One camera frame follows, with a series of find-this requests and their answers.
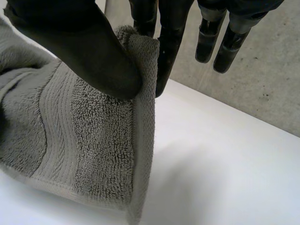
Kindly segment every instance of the white surface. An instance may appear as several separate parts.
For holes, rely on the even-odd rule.
[[[147,225],[299,225],[300,139],[170,81],[157,100]],[[1,225],[122,225],[0,172]]]

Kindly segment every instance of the towel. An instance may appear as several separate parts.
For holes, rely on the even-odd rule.
[[[152,164],[159,42],[120,27],[143,78],[133,100],[89,86],[0,19],[0,168],[31,187],[142,215]]]

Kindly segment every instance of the gray towel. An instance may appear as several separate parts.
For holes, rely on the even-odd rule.
[[[0,19],[0,168],[34,188],[139,223],[153,154],[159,43],[126,26],[119,41],[143,76],[131,101],[107,96]]]

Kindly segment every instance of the gray wall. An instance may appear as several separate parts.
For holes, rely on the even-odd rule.
[[[114,28],[132,24],[126,0],[108,0],[105,14]],[[223,75],[213,71],[212,60],[200,64],[194,59],[200,21],[200,10],[194,3],[171,78],[300,136],[299,0],[286,0],[255,26],[232,67]]]

